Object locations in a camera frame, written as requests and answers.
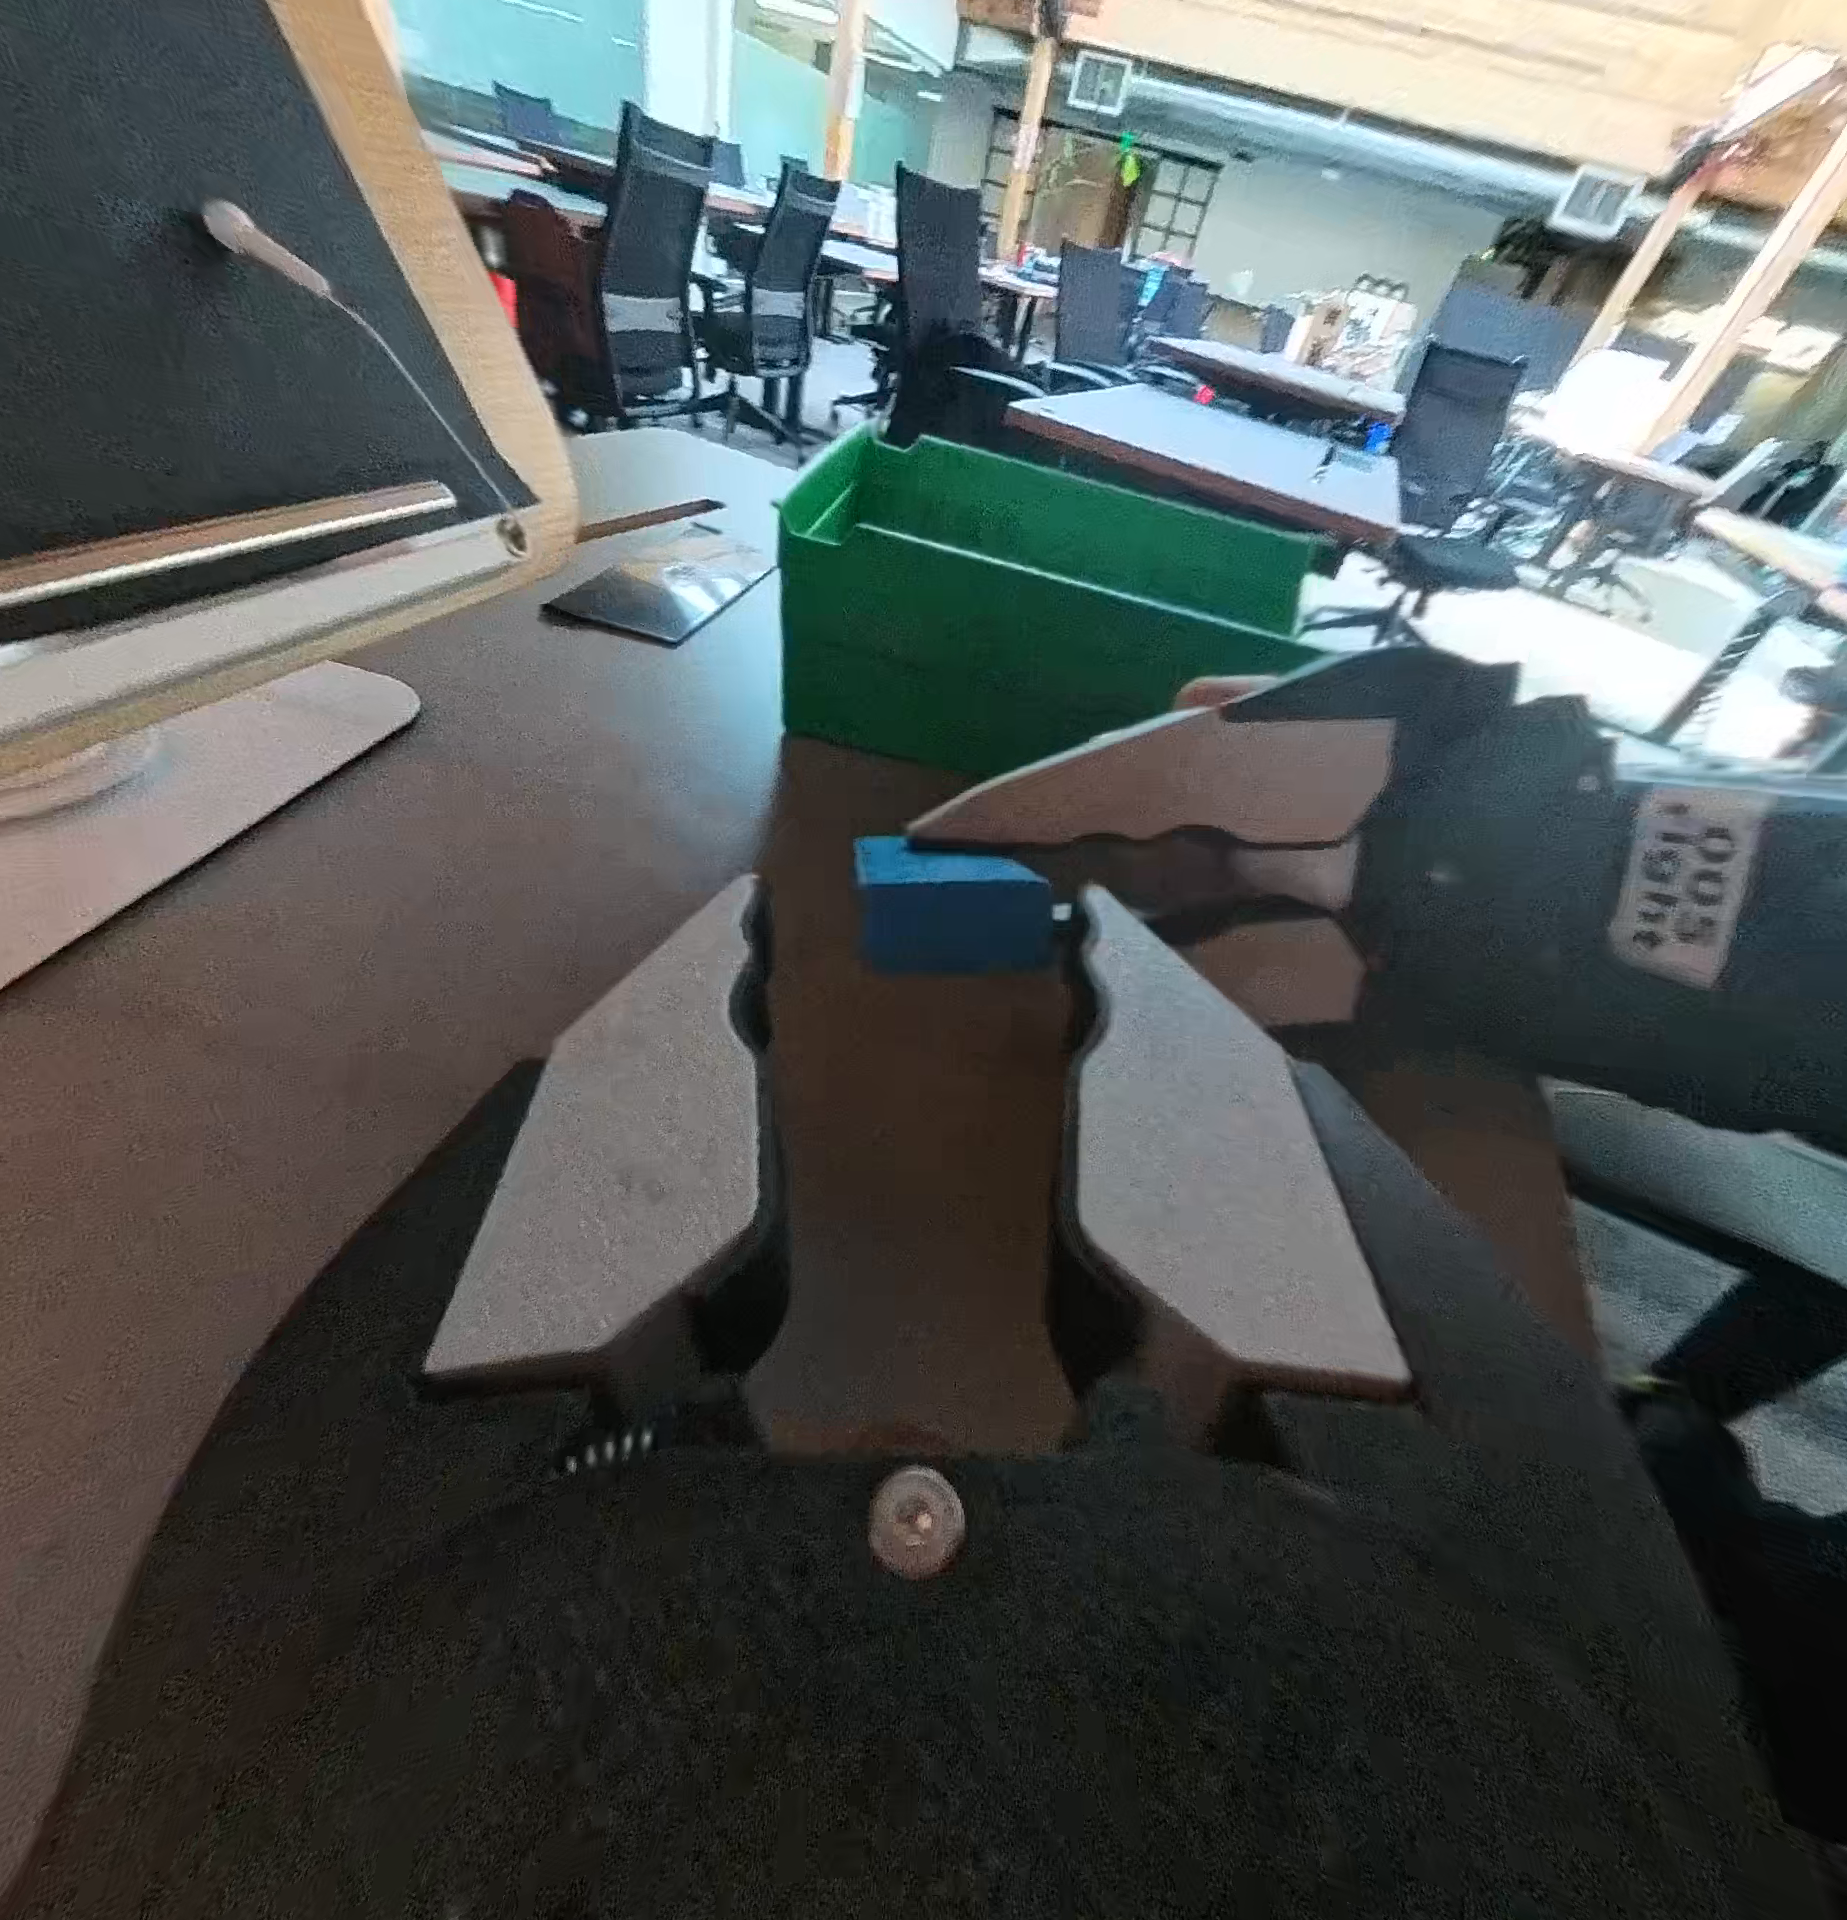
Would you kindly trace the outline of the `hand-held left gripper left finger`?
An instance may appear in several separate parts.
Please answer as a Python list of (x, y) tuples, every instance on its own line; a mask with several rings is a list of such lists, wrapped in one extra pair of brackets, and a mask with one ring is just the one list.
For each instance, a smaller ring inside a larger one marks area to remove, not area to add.
[(691, 1387), (765, 1356), (788, 1316), (771, 939), (744, 872), (556, 1042), (426, 1383)]

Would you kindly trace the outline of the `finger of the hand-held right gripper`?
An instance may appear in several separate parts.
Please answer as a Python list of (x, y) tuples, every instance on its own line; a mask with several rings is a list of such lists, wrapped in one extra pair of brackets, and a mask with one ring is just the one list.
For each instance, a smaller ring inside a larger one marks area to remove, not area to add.
[(1361, 838), (1321, 848), (1251, 848), (1228, 838), (1158, 838), (1130, 852), (1124, 902), (1145, 916), (1231, 913), (1281, 902), (1341, 913), (1355, 891)]
[(1386, 718), (1170, 710), (986, 778), (909, 820), (926, 848), (1070, 848), (1214, 833), (1247, 848), (1355, 834), (1393, 778)]

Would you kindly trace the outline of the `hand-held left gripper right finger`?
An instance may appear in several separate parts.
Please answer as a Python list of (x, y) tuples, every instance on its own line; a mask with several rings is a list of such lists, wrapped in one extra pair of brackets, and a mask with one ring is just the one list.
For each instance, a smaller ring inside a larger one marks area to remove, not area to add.
[(1405, 1396), (1388, 1308), (1287, 1051), (1104, 885), (1071, 924), (1088, 1023), (1062, 1119), (1060, 1219), (1137, 1306), (1137, 1345), (1231, 1383)]

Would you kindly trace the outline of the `stack of green bins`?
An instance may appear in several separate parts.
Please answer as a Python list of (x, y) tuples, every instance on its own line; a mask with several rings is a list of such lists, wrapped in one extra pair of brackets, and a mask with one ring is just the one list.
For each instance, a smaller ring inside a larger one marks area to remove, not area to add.
[(992, 778), (1284, 677), (1321, 540), (858, 428), (777, 506), (788, 735)]

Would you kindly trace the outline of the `blue block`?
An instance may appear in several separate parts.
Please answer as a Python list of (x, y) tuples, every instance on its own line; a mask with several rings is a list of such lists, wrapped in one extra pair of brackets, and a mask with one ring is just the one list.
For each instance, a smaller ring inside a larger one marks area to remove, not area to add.
[(1056, 953), (1046, 877), (1008, 856), (855, 841), (858, 951), (886, 976), (1040, 973)]

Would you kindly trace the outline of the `grey office desk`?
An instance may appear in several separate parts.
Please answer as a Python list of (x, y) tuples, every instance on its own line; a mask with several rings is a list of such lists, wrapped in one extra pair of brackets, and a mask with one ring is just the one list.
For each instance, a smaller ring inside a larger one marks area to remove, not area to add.
[(1405, 530), (1399, 469), (1388, 454), (1355, 453), (1157, 387), (1017, 398), (1002, 421), (1062, 453), (1321, 540), (1393, 544)]

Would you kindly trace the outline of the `dark grey seat chair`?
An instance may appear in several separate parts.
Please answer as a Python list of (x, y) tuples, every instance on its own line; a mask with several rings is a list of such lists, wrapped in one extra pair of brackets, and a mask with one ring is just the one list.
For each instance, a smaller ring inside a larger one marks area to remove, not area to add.
[(1847, 1157), (1572, 1082), (1545, 1098), (1579, 1201), (1738, 1274), (1657, 1378), (1730, 1423), (1847, 1361)]

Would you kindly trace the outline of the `black office chair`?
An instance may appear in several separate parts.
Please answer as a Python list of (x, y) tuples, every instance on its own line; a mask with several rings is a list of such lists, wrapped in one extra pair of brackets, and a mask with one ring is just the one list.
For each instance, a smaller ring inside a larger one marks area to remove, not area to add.
[(812, 286), (837, 205), (837, 182), (784, 162), (763, 231), (734, 291), (700, 282), (697, 345), (722, 375), (722, 436), (738, 423), (808, 453), (803, 387), (812, 367)]
[(1399, 585), (1388, 625), (1415, 632), (1439, 591), (1518, 585), (1518, 558), (1488, 534), (1460, 535), (1459, 522), (1483, 496), (1523, 375), (1525, 358), (1428, 344), (1393, 436), (1403, 530), (1384, 555)]
[(605, 418), (696, 418), (706, 398), (696, 345), (696, 246), (716, 140), (624, 106), (597, 253)]
[(898, 331), (883, 438), (1020, 454), (1029, 438), (1006, 416), (1040, 391), (986, 331), (978, 189), (898, 165), (894, 214)]

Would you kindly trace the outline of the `long work desk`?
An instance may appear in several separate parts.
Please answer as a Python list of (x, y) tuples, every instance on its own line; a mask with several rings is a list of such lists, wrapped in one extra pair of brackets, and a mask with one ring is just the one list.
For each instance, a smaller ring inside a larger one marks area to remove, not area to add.
[(1847, 548), (1724, 507), (1695, 514), (1693, 530), (1725, 544), (1742, 562), (1780, 575), (1803, 591), (1811, 616), (1847, 632)]

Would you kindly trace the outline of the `black flat plate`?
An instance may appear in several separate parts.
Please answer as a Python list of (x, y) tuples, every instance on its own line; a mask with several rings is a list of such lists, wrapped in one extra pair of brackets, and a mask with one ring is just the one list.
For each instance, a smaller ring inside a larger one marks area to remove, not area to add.
[(613, 563), (542, 604), (560, 625), (588, 625), (680, 648), (753, 591), (772, 567), (731, 558)]

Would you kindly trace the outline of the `silver clamp bar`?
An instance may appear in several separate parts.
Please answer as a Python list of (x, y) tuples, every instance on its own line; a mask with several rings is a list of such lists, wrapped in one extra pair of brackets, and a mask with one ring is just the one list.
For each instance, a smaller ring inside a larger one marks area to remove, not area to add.
[(545, 578), (569, 496), (461, 514), (442, 482), (0, 558), (0, 783)]

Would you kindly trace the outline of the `black board with wooden edge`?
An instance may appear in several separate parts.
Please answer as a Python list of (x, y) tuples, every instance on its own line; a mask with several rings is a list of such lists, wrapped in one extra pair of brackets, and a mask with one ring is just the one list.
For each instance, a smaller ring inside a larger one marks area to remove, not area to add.
[(335, 309), (222, 253), (207, 200), (322, 269), (528, 506), (267, 4), (0, 4), (0, 558), (322, 496), (492, 496)]

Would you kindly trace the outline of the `silver ventilation duct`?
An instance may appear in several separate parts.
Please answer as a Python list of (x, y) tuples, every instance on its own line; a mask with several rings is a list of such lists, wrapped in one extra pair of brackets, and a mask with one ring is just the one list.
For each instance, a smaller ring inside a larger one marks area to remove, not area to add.
[(1197, 275), (1217, 294), (1270, 300), (1373, 275), (1430, 302), (1508, 222), (1577, 240), (1547, 229), (1579, 171), (1552, 155), (1198, 85), (1152, 67), (1127, 81), (1124, 121), (1217, 167), (1194, 243)]

